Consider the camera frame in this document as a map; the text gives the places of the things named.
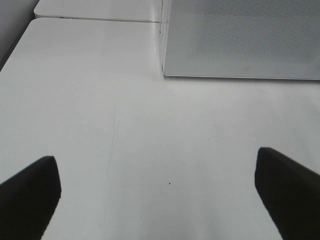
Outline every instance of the wall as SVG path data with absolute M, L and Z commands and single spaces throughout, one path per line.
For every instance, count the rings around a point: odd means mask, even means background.
M 0 0 L 0 70 L 19 41 L 39 0 Z

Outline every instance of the white surface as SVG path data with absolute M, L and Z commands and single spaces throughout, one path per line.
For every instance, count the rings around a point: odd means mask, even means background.
M 37 18 L 159 22 L 162 0 L 40 0 Z
M 167 76 L 320 79 L 318 0 L 169 2 Z
M 0 73 L 0 182 L 56 157 L 44 240 L 280 240 L 257 151 L 320 173 L 319 84 L 164 79 L 157 39 L 155 23 L 33 21 Z

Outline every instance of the white table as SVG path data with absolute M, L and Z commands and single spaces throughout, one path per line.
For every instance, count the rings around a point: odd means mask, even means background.
M 44 240 L 280 240 L 257 151 L 320 173 L 320 85 L 164 79 L 156 25 L 33 21 L 0 73 L 0 181 L 56 157 Z
M 37 18 L 159 22 L 162 0 L 40 0 Z

